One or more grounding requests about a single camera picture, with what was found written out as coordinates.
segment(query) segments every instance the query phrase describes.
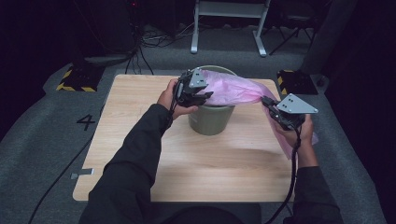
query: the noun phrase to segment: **cable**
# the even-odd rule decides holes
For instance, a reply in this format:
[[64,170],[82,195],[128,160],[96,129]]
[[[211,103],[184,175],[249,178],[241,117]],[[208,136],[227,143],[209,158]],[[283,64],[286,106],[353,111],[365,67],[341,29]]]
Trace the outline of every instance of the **cable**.
[[134,58],[132,58],[132,70],[134,70]]
[[[183,35],[183,33],[186,31],[186,30],[188,30],[191,26],[193,26],[194,25],[194,22],[192,22],[190,25],[188,25],[188,26],[186,26],[183,30],[181,30],[180,32],[178,32],[178,34],[176,35],[176,36],[181,36],[180,38],[173,38],[173,39],[169,39],[169,35],[155,35],[155,36],[153,36],[152,35],[152,33],[154,33],[154,34],[157,34],[155,31],[146,31],[146,34],[149,34],[149,36],[148,37],[146,37],[146,38],[142,38],[142,45],[143,45],[143,47],[145,47],[145,48],[164,48],[164,47],[167,47],[167,46],[169,46],[169,45],[171,45],[171,44],[173,44],[173,43],[175,43],[176,41],[178,41],[178,40],[180,40],[180,39],[182,39],[182,38],[184,38],[184,37],[186,37],[186,36],[188,36],[188,35],[192,35],[193,33],[189,33],[189,34],[186,34],[186,35]],[[147,40],[154,40],[154,39],[158,39],[158,41],[157,41],[157,43],[156,44],[151,44],[151,43],[148,43],[147,42]],[[167,43],[167,44],[165,44],[165,45],[161,45],[161,43],[163,43],[164,41],[170,41],[169,43]]]
[[291,211],[291,208],[289,206],[289,204],[286,204],[286,208],[288,209],[289,215],[292,217],[293,216],[293,212]]
[[105,108],[106,104],[102,105],[102,108],[100,108],[100,112],[99,112],[99,117],[102,117],[102,113],[103,113],[103,109]]
[[87,62],[90,65],[95,66],[95,67],[108,67],[108,66],[126,62],[129,59],[131,59],[133,56],[134,56],[134,54],[132,53],[132,54],[126,55],[124,58],[120,58],[120,59],[108,60],[108,61],[103,61],[103,62],[93,62],[93,61],[87,61]]
[[129,59],[128,63],[126,64],[126,67],[125,67],[125,75],[126,75],[126,73],[128,72],[129,63],[131,62],[132,58],[133,58],[133,57],[131,57],[131,58]]
[[28,224],[31,224],[33,221],[33,218],[35,218],[35,213],[37,213],[38,207],[43,203],[44,199],[47,197],[47,195],[50,193],[52,188],[55,186],[56,183],[61,179],[61,177],[66,173],[67,169],[73,164],[73,162],[78,158],[78,156],[84,151],[85,147],[91,142],[93,139],[93,135],[90,137],[90,139],[85,143],[84,147],[81,148],[81,150],[78,152],[78,154],[64,167],[62,172],[58,175],[58,177],[55,179],[55,181],[50,185],[50,187],[47,189],[47,191],[44,193],[44,195],[41,197],[40,201],[38,204],[35,206],[35,210],[33,211],[32,215],[30,216]]
[[139,68],[139,74],[142,75],[142,68],[140,68],[140,65],[139,65],[139,55],[138,54],[136,54],[136,65]]
[[139,46],[139,49],[140,49],[140,54],[142,55],[143,61],[145,61],[146,65],[148,66],[148,69],[151,71],[151,74],[154,75],[154,73],[152,72],[151,67],[149,66],[148,62],[145,59],[145,56],[143,55],[143,50],[142,50],[142,48],[140,46]]
[[[178,87],[179,87],[179,85],[180,85],[180,82],[181,82],[180,80],[177,82],[177,85],[176,85],[176,87],[175,87],[175,90],[178,90]],[[170,128],[171,125],[172,125],[173,114],[175,113],[176,107],[177,107],[177,101],[176,101],[176,97],[175,97],[175,95],[174,95],[174,96],[172,97],[172,103],[171,103],[171,106],[170,106],[169,112],[168,112],[169,121],[168,121],[168,125],[167,125],[166,129]]]
[[277,208],[277,210],[275,211],[273,216],[267,222],[265,222],[265,224],[270,224],[277,218],[277,216],[280,214],[280,212],[283,210],[283,208],[285,208],[285,206],[288,204],[291,194],[293,193],[294,184],[296,181],[296,173],[297,173],[296,155],[297,155],[297,150],[301,144],[301,129],[302,129],[302,127],[300,127],[300,130],[298,130],[297,128],[294,128],[294,131],[297,134],[297,142],[296,142],[295,146],[293,147],[293,151],[291,153],[291,181],[290,181],[288,195],[286,196],[285,201],[279,206],[279,208]]

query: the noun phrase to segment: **plastic bag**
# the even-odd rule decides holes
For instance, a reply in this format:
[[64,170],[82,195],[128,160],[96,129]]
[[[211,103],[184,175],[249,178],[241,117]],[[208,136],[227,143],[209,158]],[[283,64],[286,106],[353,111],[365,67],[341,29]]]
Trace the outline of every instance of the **plastic bag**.
[[[255,104],[262,101],[263,96],[276,100],[271,91],[263,84],[253,80],[225,73],[202,70],[202,74],[209,84],[199,93],[213,91],[213,95],[206,100],[205,105],[242,105]],[[262,111],[270,122],[271,129],[283,152],[291,159],[292,147],[285,137],[276,131],[276,121],[270,117],[268,108],[262,105]],[[312,144],[318,142],[318,136],[314,133]]]

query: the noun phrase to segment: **wooden tabletop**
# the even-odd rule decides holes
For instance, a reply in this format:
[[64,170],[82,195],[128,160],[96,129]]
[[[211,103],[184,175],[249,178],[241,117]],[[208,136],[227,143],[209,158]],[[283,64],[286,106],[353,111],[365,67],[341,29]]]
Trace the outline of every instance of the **wooden tabletop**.
[[[126,134],[156,103],[169,76],[118,75],[92,139],[73,197],[88,193]],[[252,79],[279,99],[274,81]],[[174,121],[163,136],[154,202],[283,202],[290,186],[291,163],[262,112],[261,104],[237,105],[226,129],[217,135],[196,133],[187,116]]]

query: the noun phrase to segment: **metal bracket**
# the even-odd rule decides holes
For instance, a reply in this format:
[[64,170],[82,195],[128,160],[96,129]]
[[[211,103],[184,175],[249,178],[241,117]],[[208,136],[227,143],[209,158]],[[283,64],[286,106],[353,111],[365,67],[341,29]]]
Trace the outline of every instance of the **metal bracket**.
[[279,102],[276,107],[288,114],[316,114],[319,112],[312,105],[309,105],[292,93]]
[[82,169],[78,172],[78,174],[72,173],[70,175],[70,179],[77,179],[80,175],[93,175],[93,168]]
[[200,68],[194,69],[192,71],[190,88],[205,88],[207,87],[206,80],[202,75],[202,71]]

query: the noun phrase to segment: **person's right hand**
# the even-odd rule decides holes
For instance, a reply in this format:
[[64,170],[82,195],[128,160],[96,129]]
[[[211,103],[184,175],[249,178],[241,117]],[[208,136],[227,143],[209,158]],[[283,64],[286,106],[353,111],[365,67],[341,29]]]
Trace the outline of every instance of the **person's right hand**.
[[[161,95],[160,98],[158,99],[157,104],[159,105],[163,105],[165,106],[166,109],[171,109],[171,104],[172,104],[172,100],[173,100],[173,89],[177,84],[177,78],[171,79],[168,83],[168,86],[166,88],[166,90],[164,90]],[[194,111],[198,110],[198,106],[193,105],[190,107],[183,107],[180,105],[177,105],[175,108],[175,112],[173,114],[173,119],[177,119],[180,115],[187,115],[190,114]]]
[[[285,136],[286,141],[291,147],[297,142],[297,133],[295,131],[285,131],[282,127],[277,123],[276,131],[283,136]],[[311,119],[311,115],[305,115],[305,122],[302,124],[301,129],[301,146],[312,146],[312,135],[314,134],[314,124]]]

